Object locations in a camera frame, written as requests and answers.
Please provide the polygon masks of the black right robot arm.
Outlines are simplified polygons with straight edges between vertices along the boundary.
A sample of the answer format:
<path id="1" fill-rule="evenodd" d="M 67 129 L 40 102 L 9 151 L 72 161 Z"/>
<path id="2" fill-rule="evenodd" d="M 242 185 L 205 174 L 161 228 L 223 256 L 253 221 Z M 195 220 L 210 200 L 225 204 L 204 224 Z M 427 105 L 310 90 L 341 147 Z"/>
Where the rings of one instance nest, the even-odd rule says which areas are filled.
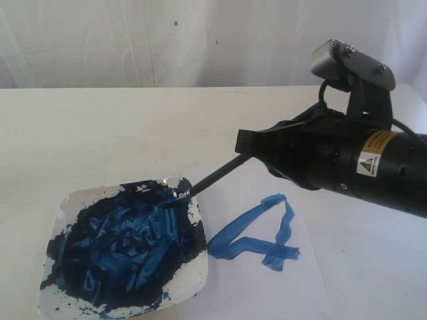
<path id="1" fill-rule="evenodd" d="M 352 121 L 319 108 L 269 129 L 241 129 L 236 153 L 260 160 L 275 177 L 426 217 L 425 135 Z"/>

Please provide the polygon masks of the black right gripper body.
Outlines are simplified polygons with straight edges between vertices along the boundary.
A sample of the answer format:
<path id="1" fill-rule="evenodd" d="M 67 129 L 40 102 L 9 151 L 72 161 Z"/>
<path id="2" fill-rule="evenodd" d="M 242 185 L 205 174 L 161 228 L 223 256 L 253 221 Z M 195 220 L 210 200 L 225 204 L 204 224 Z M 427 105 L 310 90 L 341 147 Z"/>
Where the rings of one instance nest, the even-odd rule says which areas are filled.
<path id="1" fill-rule="evenodd" d="M 286 179 L 308 190 L 376 192 L 377 179 L 356 172 L 358 156 L 377 124 L 364 115 L 348 119 L 343 113 L 313 106 L 297 120 L 306 124 L 287 154 Z"/>

